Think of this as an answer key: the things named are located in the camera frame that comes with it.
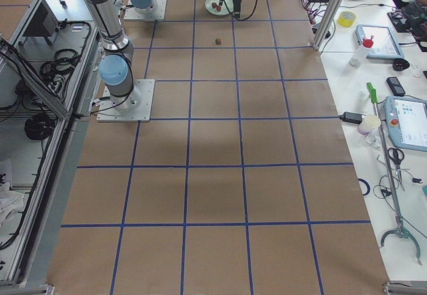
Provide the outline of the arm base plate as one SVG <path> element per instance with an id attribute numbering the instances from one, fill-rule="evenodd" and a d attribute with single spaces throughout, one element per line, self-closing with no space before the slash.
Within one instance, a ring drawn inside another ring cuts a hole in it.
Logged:
<path id="1" fill-rule="evenodd" d="M 133 122 L 150 120 L 153 94 L 155 89 L 154 79 L 135 79 L 134 88 L 130 96 L 121 105 L 123 100 L 112 97 L 100 103 L 100 113 L 97 114 L 98 122 Z"/>
<path id="2" fill-rule="evenodd" d="M 130 7 L 125 10 L 125 21 L 163 21 L 167 0 L 152 0 L 145 9 Z"/>

